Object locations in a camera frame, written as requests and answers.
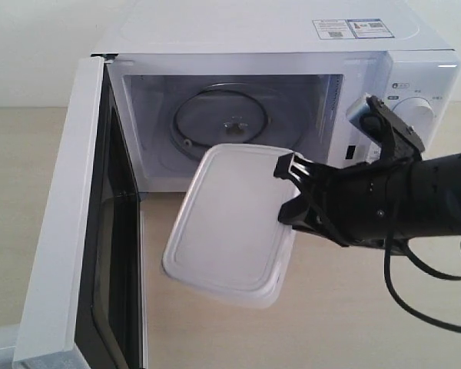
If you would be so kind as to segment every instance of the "microwave control panel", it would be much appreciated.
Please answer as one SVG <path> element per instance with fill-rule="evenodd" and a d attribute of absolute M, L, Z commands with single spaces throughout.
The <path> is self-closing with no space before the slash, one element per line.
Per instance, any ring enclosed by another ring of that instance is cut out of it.
<path fill-rule="evenodd" d="M 376 80 L 386 81 L 380 94 L 386 105 L 422 138 L 426 148 L 441 122 L 461 61 L 452 50 L 387 52 Z M 380 156 L 372 144 L 367 160 Z"/>

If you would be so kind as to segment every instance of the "microwave label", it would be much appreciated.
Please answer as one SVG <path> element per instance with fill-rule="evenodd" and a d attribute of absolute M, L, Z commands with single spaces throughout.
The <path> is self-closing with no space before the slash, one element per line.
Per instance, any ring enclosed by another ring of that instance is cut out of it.
<path fill-rule="evenodd" d="M 321 19 L 313 21 L 322 40 L 344 40 L 355 38 L 345 19 Z"/>
<path fill-rule="evenodd" d="M 347 19 L 355 38 L 394 38 L 380 19 Z"/>

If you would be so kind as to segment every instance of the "white wall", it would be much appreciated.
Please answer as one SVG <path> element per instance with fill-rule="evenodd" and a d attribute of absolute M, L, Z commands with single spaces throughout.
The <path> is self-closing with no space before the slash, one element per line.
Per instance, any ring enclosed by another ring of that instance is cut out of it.
<path fill-rule="evenodd" d="M 461 0 L 407 1 L 461 54 Z M 123 3 L 0 0 L 0 106 L 66 106 L 77 60 Z"/>

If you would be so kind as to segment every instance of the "container lid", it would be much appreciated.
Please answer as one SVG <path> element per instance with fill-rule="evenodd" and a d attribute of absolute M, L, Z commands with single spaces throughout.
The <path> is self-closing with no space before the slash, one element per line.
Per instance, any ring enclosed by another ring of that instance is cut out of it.
<path fill-rule="evenodd" d="M 298 191 L 273 176 L 277 159 L 288 153 L 232 144 L 207 152 L 164 252 L 170 277 L 229 302 L 273 303 L 295 237 L 277 217 Z"/>

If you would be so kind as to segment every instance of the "black cable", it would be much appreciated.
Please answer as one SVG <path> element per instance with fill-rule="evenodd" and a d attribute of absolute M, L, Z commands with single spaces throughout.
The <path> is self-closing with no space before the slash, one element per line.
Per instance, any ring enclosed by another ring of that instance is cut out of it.
<path fill-rule="evenodd" d="M 256 98 L 254 98 L 253 96 L 248 95 L 248 94 L 246 94 L 244 92 L 241 92 L 241 91 L 230 90 L 230 89 L 226 89 L 226 88 L 212 88 L 212 89 L 206 88 L 204 90 L 199 91 L 196 95 L 191 96 L 186 101 L 184 101 L 182 104 L 180 104 L 179 107 L 177 108 L 176 112 L 174 113 L 174 117 L 173 117 L 171 127 L 172 127 L 172 138 L 173 138 L 173 140 L 174 140 L 174 142 L 176 143 L 177 146 L 179 146 L 180 144 L 176 141 L 175 134 L 180 135 L 183 138 L 183 141 L 188 140 L 191 143 L 191 146 L 196 146 L 196 147 L 200 147 L 200 148 L 211 148 L 212 147 L 212 145 L 205 144 L 205 143 L 199 142 L 199 141 L 195 141 L 195 140 L 189 138 L 188 136 L 186 136 L 181 131 L 181 129 L 179 127 L 179 118 L 178 118 L 178 116 L 179 116 L 179 113 L 180 113 L 181 109 L 188 102 L 193 100 L 194 98 L 197 98 L 199 96 L 206 95 L 206 94 L 213 94 L 213 93 L 216 93 L 216 92 L 224 92 L 224 93 L 228 93 L 228 94 L 234 94 L 234 95 L 243 96 L 243 97 L 251 100 L 253 103 L 255 103 L 256 106 L 261 110 L 261 113 L 263 114 L 263 123 L 262 123 L 262 125 L 260 127 L 260 130 L 256 134 L 254 134 L 252 137 L 248 138 L 245 141 L 242 141 L 241 142 L 242 144 L 251 143 L 252 141 L 256 140 L 259 136 L 261 136 L 263 134 L 264 130 L 267 129 L 268 125 L 270 124 L 270 116 L 268 115 L 267 110 L 264 107 L 264 105 L 260 101 L 258 101 Z M 195 160 L 200 160 L 195 155 L 192 155 L 192 154 L 186 152 L 183 148 L 181 148 L 181 150 L 188 157 L 193 158 Z"/>
<path fill-rule="evenodd" d="M 394 289 L 393 281 L 391 280 L 391 250 L 393 248 L 394 232 L 395 232 L 395 228 L 396 228 L 396 219 L 397 219 L 397 216 L 398 216 L 398 210 L 400 209 L 400 202 L 401 202 L 401 199 L 398 198 L 396 200 L 394 206 L 393 206 L 393 210 L 392 210 L 392 214 L 391 214 L 391 225 L 390 225 L 389 232 L 388 232 L 388 234 L 386 236 L 386 240 L 385 240 L 385 243 L 384 243 L 384 247 L 385 247 L 385 251 L 384 251 L 384 281 L 386 282 L 387 290 L 391 294 L 391 297 L 394 299 L 394 301 L 404 311 L 406 311 L 408 314 L 411 314 L 414 317 L 419 318 L 421 321 L 425 321 L 428 324 L 431 324 L 431 325 L 434 325 L 436 327 L 445 329 L 447 331 L 461 333 L 461 325 L 446 323 L 445 321 L 440 321 L 439 319 L 435 319 L 434 317 L 430 317 L 428 315 L 425 315 L 425 314 L 419 312 L 418 310 L 416 310 L 413 307 L 409 306 L 397 294 L 396 290 Z"/>

